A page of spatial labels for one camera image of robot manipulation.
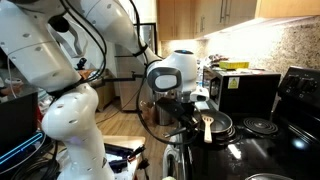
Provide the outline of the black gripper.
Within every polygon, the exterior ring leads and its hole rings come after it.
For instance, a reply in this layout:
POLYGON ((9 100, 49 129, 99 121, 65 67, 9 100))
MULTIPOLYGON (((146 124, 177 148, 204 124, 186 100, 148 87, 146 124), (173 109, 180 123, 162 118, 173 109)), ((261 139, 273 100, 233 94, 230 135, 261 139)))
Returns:
POLYGON ((162 97, 156 101, 156 105, 162 110, 166 111, 169 115, 181 122, 181 127, 184 128, 182 137, 184 139, 191 139, 196 135, 199 129, 200 121, 193 115, 187 113, 186 108, 174 99, 162 97))

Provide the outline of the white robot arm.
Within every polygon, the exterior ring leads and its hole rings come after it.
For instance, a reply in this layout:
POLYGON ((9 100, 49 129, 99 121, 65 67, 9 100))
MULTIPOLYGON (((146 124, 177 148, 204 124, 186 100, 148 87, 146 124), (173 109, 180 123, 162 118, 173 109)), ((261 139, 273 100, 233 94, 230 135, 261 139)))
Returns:
MULTIPOLYGON (((194 54, 177 50, 158 58, 138 37, 119 0, 70 0, 70 6, 103 40, 126 48, 147 65, 147 82, 154 91, 191 95, 197 90, 194 54)), ((57 97, 42 129, 67 147, 69 163, 58 180, 115 180, 95 122, 97 92, 72 67, 51 33, 53 18, 66 12, 61 0, 1 0, 1 47, 30 84, 57 97)))

